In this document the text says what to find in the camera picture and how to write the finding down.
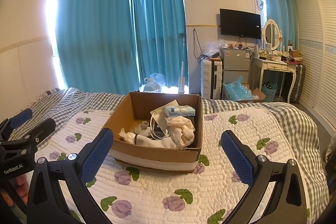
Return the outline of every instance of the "white dressing table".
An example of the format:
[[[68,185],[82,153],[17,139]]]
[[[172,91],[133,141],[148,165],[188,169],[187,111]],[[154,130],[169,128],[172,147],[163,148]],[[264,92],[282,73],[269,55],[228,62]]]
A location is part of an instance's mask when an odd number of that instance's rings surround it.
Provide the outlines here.
[[[263,84],[263,75],[264,75],[264,70],[268,69],[268,70],[275,70],[275,71],[282,71],[282,72],[290,72],[293,74],[293,80],[292,80],[292,84],[291,87],[289,89],[289,93],[288,93],[288,98],[287,98],[287,103],[289,103],[289,98],[290,95],[292,93],[294,84],[295,84],[295,79],[296,79],[296,65],[292,65],[292,64],[287,64],[285,62],[278,62],[278,61],[271,61],[271,60],[262,60],[259,59],[257,57],[254,57],[254,65],[256,67],[261,68],[261,73],[260,73],[260,81],[259,81],[259,89],[261,90],[261,85]],[[253,88],[255,88],[255,71],[256,68],[253,68]],[[280,96],[281,96],[281,92],[282,92],[282,88],[284,85],[284,81],[285,81],[285,74],[283,74],[282,76],[282,82],[281,82],[281,88],[280,88]]]

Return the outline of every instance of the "blue basket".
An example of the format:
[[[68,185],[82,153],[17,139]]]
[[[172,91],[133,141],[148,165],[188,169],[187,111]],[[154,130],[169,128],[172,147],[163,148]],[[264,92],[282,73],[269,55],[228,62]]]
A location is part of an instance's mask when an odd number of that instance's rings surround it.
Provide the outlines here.
[[[272,89],[267,88],[265,85],[261,87],[261,91],[266,95],[264,102],[273,102],[275,93],[277,93],[277,83],[271,83]]]

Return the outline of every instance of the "teal curtain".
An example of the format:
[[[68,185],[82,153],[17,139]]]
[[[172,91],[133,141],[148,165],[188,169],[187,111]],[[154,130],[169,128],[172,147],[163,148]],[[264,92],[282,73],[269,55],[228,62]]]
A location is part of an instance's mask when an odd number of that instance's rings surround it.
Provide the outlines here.
[[[118,94],[139,88],[129,0],[58,0],[55,31],[68,86]]]
[[[157,72],[168,87],[178,86],[183,61],[187,85],[183,0],[132,0],[132,5],[141,78]]]
[[[267,19],[273,19],[282,30],[283,45],[287,51],[288,40],[298,47],[297,12],[295,0],[266,0]]]

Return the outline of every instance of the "white suitcase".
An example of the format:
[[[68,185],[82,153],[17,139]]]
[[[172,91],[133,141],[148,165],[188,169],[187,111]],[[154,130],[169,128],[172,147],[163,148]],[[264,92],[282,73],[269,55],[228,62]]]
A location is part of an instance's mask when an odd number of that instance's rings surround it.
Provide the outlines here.
[[[201,96],[203,99],[220,99],[222,89],[222,61],[201,61]]]

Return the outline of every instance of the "human hand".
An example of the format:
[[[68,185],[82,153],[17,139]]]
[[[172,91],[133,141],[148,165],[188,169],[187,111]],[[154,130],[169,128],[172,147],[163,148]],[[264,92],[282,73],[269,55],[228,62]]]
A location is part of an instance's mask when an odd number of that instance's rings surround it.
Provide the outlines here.
[[[29,185],[28,185],[26,174],[16,177],[15,180],[18,185],[18,187],[16,188],[16,193],[21,197],[21,199],[24,202],[27,202]],[[4,192],[1,192],[1,194],[4,200],[6,201],[6,203],[8,204],[8,206],[10,207],[13,206],[13,200],[11,199],[11,197],[7,193],[4,193]]]

